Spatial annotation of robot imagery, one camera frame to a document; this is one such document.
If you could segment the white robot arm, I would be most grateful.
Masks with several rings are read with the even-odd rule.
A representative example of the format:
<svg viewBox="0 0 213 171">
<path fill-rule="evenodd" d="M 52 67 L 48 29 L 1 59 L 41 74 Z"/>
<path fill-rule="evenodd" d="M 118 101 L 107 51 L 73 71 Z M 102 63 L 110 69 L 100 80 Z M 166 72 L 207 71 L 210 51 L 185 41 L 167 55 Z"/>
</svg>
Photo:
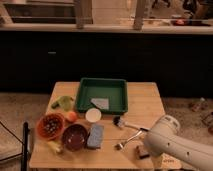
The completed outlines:
<svg viewBox="0 0 213 171">
<path fill-rule="evenodd" d="M 182 160 L 201 171 L 213 171 L 213 146 L 200 144 L 177 135 L 180 123 L 171 115 L 163 115 L 147 132 L 143 143 L 149 154 L 163 153 Z"/>
</svg>

